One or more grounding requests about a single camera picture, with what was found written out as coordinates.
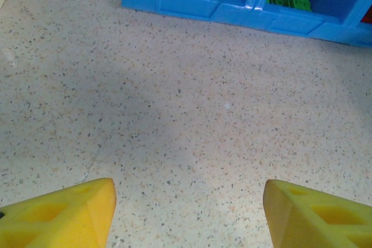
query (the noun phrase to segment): yellow toy block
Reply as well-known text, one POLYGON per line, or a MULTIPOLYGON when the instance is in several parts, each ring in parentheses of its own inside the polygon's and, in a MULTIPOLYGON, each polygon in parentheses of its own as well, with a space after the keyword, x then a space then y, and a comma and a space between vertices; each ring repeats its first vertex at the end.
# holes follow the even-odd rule
POLYGON ((274 248, 371 248, 372 207, 268 180, 263 208, 274 248))
POLYGON ((1 248, 105 248, 116 205, 110 178, 0 208, 1 248))

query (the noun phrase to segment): terrazzo floor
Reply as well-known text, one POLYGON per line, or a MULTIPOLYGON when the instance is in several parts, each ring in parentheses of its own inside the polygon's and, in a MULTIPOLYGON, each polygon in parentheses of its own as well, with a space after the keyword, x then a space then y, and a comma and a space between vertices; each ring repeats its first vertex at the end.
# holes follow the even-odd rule
POLYGON ((277 178, 372 205, 372 50, 120 8, 0 10, 0 206, 112 177, 107 247, 272 247, 277 178))

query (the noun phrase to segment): blue storage tray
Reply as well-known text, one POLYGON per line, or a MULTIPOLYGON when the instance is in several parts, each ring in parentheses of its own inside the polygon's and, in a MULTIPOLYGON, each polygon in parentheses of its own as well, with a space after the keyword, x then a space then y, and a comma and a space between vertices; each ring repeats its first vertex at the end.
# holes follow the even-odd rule
POLYGON ((310 3, 312 12, 266 0, 121 0, 123 7, 162 15, 372 46, 372 24, 360 22, 372 0, 310 0, 310 3))

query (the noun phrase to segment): speckled floor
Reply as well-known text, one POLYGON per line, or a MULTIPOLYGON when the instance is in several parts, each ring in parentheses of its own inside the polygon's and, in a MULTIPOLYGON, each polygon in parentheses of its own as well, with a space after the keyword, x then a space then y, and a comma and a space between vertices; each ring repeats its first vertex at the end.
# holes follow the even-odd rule
POLYGON ((112 177, 108 247, 272 247, 264 183, 372 205, 372 50, 120 8, 0 10, 0 206, 112 177))

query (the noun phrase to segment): red object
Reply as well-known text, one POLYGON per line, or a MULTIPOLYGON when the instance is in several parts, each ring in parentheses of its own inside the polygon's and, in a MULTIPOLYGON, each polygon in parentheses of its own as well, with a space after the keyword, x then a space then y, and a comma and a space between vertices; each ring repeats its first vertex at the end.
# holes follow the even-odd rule
POLYGON ((361 20, 362 23, 372 23, 372 6, 361 20))

